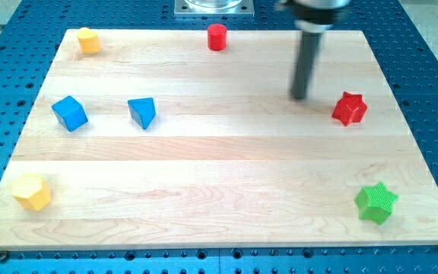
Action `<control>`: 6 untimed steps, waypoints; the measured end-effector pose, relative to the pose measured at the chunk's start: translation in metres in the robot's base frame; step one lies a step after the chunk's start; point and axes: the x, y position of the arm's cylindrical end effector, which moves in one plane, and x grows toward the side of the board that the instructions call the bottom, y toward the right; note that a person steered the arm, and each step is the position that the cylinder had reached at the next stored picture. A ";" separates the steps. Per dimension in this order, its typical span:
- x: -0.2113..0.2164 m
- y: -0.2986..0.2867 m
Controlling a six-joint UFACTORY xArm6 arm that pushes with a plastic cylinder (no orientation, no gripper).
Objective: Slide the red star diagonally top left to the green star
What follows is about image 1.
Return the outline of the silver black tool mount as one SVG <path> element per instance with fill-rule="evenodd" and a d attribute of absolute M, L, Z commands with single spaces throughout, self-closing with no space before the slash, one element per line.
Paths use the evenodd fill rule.
<path fill-rule="evenodd" d="M 288 10 L 295 26 L 307 33 L 323 33 L 342 21 L 351 8 L 351 0 L 279 0 L 278 11 Z"/>

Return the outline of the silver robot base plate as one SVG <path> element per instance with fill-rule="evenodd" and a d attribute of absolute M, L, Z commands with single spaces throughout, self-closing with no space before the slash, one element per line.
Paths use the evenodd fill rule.
<path fill-rule="evenodd" d="M 175 0 L 173 10 L 183 17 L 255 14 L 253 0 Z"/>

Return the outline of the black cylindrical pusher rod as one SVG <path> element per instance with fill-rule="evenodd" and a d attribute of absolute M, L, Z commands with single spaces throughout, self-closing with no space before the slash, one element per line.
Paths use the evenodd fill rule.
<path fill-rule="evenodd" d="M 290 96 L 294 100 L 304 100 L 307 97 L 321 39 L 322 33 L 304 31 L 301 34 L 290 87 Z"/>

